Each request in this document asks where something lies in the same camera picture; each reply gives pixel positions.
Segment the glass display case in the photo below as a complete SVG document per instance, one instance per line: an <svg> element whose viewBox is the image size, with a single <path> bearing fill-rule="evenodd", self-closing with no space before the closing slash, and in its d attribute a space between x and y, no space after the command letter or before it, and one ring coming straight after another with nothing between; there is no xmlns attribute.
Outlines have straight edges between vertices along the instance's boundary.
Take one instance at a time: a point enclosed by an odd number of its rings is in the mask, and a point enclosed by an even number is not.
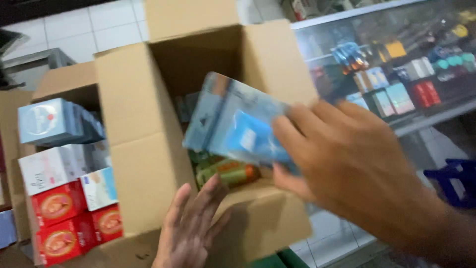
<svg viewBox="0 0 476 268"><path fill-rule="evenodd" d="M476 109L476 1L397 0L292 24L321 98L398 136Z"/></svg>

